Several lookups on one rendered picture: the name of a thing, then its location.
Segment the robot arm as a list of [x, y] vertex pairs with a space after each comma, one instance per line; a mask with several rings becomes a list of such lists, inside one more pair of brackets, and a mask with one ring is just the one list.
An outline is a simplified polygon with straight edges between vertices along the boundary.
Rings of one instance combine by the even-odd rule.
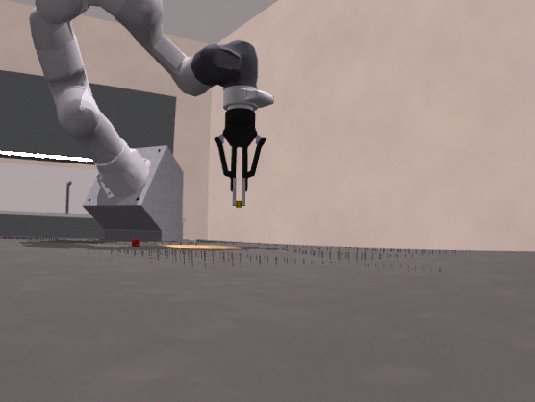
[[254, 46], [242, 40], [210, 44], [187, 57], [163, 32], [162, 0], [36, 0], [35, 5], [29, 16], [31, 34], [58, 119], [100, 168], [96, 177], [110, 200], [136, 193], [146, 183], [151, 161], [129, 148], [93, 99], [72, 28], [72, 19], [89, 6], [114, 16], [184, 93], [198, 96], [220, 85], [226, 111], [256, 111], [274, 103], [272, 95], [257, 89]]

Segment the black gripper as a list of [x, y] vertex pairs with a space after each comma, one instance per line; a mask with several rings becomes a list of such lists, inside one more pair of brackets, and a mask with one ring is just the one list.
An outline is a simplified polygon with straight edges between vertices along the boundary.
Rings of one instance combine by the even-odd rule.
[[[232, 146], [232, 160], [231, 171], [228, 171], [227, 162], [225, 159], [224, 149], [222, 143], [223, 139], [227, 139]], [[248, 172], [248, 146], [252, 140], [256, 139], [256, 151], [251, 167]], [[249, 177], [255, 175], [261, 148], [264, 145], [266, 138], [257, 135], [255, 129], [255, 112], [250, 109], [236, 108], [228, 110], [225, 113], [225, 128], [223, 134], [214, 138], [218, 147], [223, 174], [231, 179], [231, 191], [233, 191], [233, 206], [236, 206], [236, 164], [237, 164], [237, 148], [242, 148], [242, 205], [245, 206], [245, 192], [247, 191], [247, 180]]]

